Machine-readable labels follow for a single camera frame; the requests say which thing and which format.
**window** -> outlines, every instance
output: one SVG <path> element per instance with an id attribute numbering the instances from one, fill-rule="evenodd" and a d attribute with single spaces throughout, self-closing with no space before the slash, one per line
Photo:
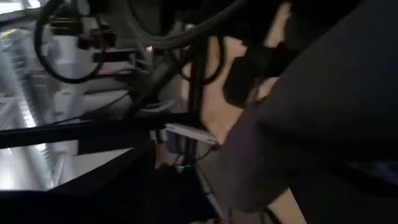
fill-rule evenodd
<path id="1" fill-rule="evenodd" d="M 0 0 L 0 14 L 40 7 L 39 0 Z"/>

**metal bar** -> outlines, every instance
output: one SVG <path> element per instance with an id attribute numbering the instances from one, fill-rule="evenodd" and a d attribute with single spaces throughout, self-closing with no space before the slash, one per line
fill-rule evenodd
<path id="1" fill-rule="evenodd" d="M 201 104 L 203 99 L 203 80 L 206 76 L 208 39 L 194 44 L 196 49 L 200 49 L 191 62 L 191 82 L 188 96 L 188 113 L 194 117 L 192 126 L 197 128 L 200 122 Z M 186 138 L 183 164 L 195 162 L 198 141 Z"/>
<path id="2" fill-rule="evenodd" d="M 0 148 L 71 141 L 98 136 L 114 136 L 132 130 L 152 131 L 163 129 L 167 123 L 188 124 L 191 120 L 191 114 L 180 113 L 145 116 L 120 121 L 96 121 L 13 129 L 9 131 L 0 131 Z"/>

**black hose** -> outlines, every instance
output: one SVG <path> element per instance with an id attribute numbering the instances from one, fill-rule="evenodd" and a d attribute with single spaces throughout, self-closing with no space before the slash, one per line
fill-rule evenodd
<path id="1" fill-rule="evenodd" d="M 34 49 L 37 54 L 37 59 L 39 60 L 40 64 L 44 67 L 46 72 L 49 73 L 55 79 L 69 84 L 80 84 L 87 82 L 97 76 L 98 72 L 102 69 L 105 60 L 105 51 L 106 51 L 106 44 L 104 39 L 104 30 L 103 26 L 101 25 L 101 20 L 98 16 L 95 16 L 95 20 L 98 23 L 99 30 L 101 31 L 100 41 L 101 41 L 101 55 L 99 56 L 99 62 L 95 69 L 88 75 L 81 77 L 81 78 L 65 78 L 58 74 L 49 64 L 49 61 L 45 58 L 42 53 L 42 39 L 43 39 L 43 31 L 45 29 L 45 25 L 49 23 L 50 16 L 52 16 L 58 7 L 63 4 L 63 0 L 50 0 L 45 6 L 42 8 L 42 12 L 36 22 L 36 27 L 34 31 Z"/>
<path id="2" fill-rule="evenodd" d="M 235 0 L 235 2 L 227 8 L 194 28 L 166 37 L 152 35 L 146 31 L 141 26 L 131 1 L 126 0 L 125 3 L 127 4 L 127 9 L 124 8 L 122 10 L 130 12 L 127 13 L 129 16 L 126 18 L 126 22 L 132 29 L 134 35 L 137 36 L 144 45 L 153 46 L 155 49 L 169 50 L 188 46 L 198 39 L 211 35 L 220 25 L 235 16 L 243 6 L 246 5 L 247 0 Z"/>
<path id="3" fill-rule="evenodd" d="M 207 79 L 203 80 L 202 82 L 193 81 L 190 77 L 186 76 L 183 73 L 182 68 L 180 69 L 180 72 L 178 74 L 184 80 L 186 80 L 186 81 L 188 81 L 190 83 L 197 84 L 197 85 L 205 86 L 205 85 L 209 85 L 210 83 L 213 83 L 221 75 L 221 72 L 223 71 L 223 68 L 225 66 L 225 60 L 226 60 L 226 51 L 225 51 L 224 38 L 221 37 L 221 36 L 218 36 L 217 37 L 217 42 L 218 42 L 218 47 L 220 49 L 220 61 L 218 62 L 217 69 L 215 70 L 215 72 L 210 77 L 208 77 Z M 177 60 L 177 58 L 174 55 L 172 50 L 166 50 L 166 57 L 172 63 L 178 63 L 178 60 Z"/>

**black cable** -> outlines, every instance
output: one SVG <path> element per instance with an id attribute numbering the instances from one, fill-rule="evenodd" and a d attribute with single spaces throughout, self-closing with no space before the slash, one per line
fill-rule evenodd
<path id="1" fill-rule="evenodd" d="M 55 79 L 69 84 L 80 84 L 87 82 L 97 76 L 98 72 L 102 69 L 105 60 L 105 51 L 106 51 L 106 44 L 104 39 L 104 32 L 103 26 L 101 24 L 101 19 L 98 16 L 95 16 L 95 20 L 98 23 L 99 30 L 101 31 L 100 41 L 101 41 L 101 55 L 99 56 L 99 62 L 95 69 L 88 75 L 81 77 L 81 78 L 65 78 L 58 74 L 51 66 L 49 61 L 45 58 L 42 53 L 42 39 L 43 39 L 43 31 L 45 29 L 45 25 L 49 23 L 50 16 L 52 16 L 58 7 L 63 4 L 63 0 L 50 0 L 46 5 L 42 7 L 42 12 L 40 13 L 39 18 L 36 22 L 36 27 L 34 31 L 34 49 L 37 54 L 37 59 L 39 60 L 40 64 L 44 67 L 46 72 L 49 73 Z"/>
<path id="2" fill-rule="evenodd" d="M 217 69 L 215 70 L 215 72 L 207 79 L 203 80 L 200 83 L 197 83 L 196 81 L 193 81 L 190 77 L 186 76 L 183 71 L 182 68 L 179 71 L 179 75 L 186 81 L 190 82 L 190 83 L 195 83 L 197 85 L 209 85 L 210 83 L 213 83 L 220 75 L 221 72 L 223 71 L 223 68 L 225 66 L 225 60 L 226 60 L 226 51 L 225 51 L 225 43 L 224 43 L 224 38 L 221 36 L 217 37 L 217 43 L 218 43 L 218 47 L 220 50 L 220 61 L 218 62 L 218 66 Z M 176 56 L 174 55 L 172 50 L 166 50 L 165 55 L 167 57 L 168 60 L 170 60 L 172 63 L 177 63 L 178 60 L 176 58 Z"/>
<path id="3" fill-rule="evenodd" d="M 200 161 L 201 159 L 204 159 L 205 157 L 207 157 L 208 155 L 210 155 L 210 153 L 214 152 L 214 147 L 212 146 L 206 153 L 204 153 L 203 156 L 199 157 L 196 159 L 196 162 Z"/>
<path id="4" fill-rule="evenodd" d="M 183 57 L 178 63 L 173 63 L 162 72 L 158 81 L 156 81 L 144 94 L 142 94 L 136 102 L 128 109 L 128 111 L 123 116 L 123 119 L 128 119 L 134 117 L 138 111 L 146 104 L 148 100 L 157 95 L 161 89 L 163 89 L 168 82 L 177 75 L 179 68 L 185 66 L 189 61 L 191 61 L 194 53 L 197 51 L 195 47 L 190 47 L 184 52 Z"/>
<path id="5" fill-rule="evenodd" d="M 115 104 L 115 103 L 121 101 L 124 97 L 126 97 L 126 96 L 128 96 L 128 95 L 129 95 L 129 92 L 126 93 L 126 94 L 123 94 L 123 96 L 120 96 L 120 97 L 117 98 L 116 100 L 114 100 L 114 101 L 112 101 L 112 102 L 110 102 L 110 103 L 108 103 L 108 104 L 106 104 L 106 105 L 104 105 L 104 106 L 102 106 L 102 107 L 100 107 L 100 108 L 97 108 L 97 109 L 95 109 L 95 110 L 89 111 L 89 112 L 87 112 L 87 113 L 85 113 L 85 114 L 83 114 L 83 115 L 76 116 L 76 117 L 72 117 L 72 118 L 68 118 L 68 119 L 64 119 L 64 120 L 62 120 L 62 121 L 57 121 L 57 122 L 50 123 L 50 124 L 45 124 L 45 125 L 43 125 L 43 126 L 52 126 L 52 125 L 62 124 L 62 123 L 66 123 L 66 122 L 69 122 L 69 121 L 74 121 L 74 120 L 76 120 L 76 119 L 80 119 L 80 118 L 82 118 L 82 117 L 84 117 L 84 116 L 86 116 L 86 115 L 88 115 L 88 114 L 96 113 L 96 112 L 99 112 L 99 111 L 101 111 L 101 110 L 103 110 L 103 109 L 109 107 L 109 106 L 112 106 L 113 104 Z"/>
<path id="6" fill-rule="evenodd" d="M 127 7 L 122 7 L 121 13 L 129 15 L 126 18 L 126 23 L 130 26 L 134 35 L 137 36 L 144 45 L 153 46 L 155 49 L 160 50 L 170 50 L 188 46 L 198 39 L 211 35 L 220 25 L 235 16 L 243 6 L 246 5 L 247 0 L 235 0 L 234 3 L 230 4 L 224 10 L 192 29 L 166 37 L 155 36 L 146 31 L 134 12 L 134 6 L 131 1 L 126 0 L 124 3 L 127 4 Z"/>

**metal bracket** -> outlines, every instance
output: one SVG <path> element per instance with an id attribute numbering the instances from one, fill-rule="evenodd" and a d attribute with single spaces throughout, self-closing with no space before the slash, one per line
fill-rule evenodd
<path id="1" fill-rule="evenodd" d="M 207 144 L 215 145 L 217 144 L 217 139 L 206 131 L 202 131 L 196 128 L 181 124 L 166 124 L 166 131 L 170 131 L 190 139 L 195 139 Z"/>

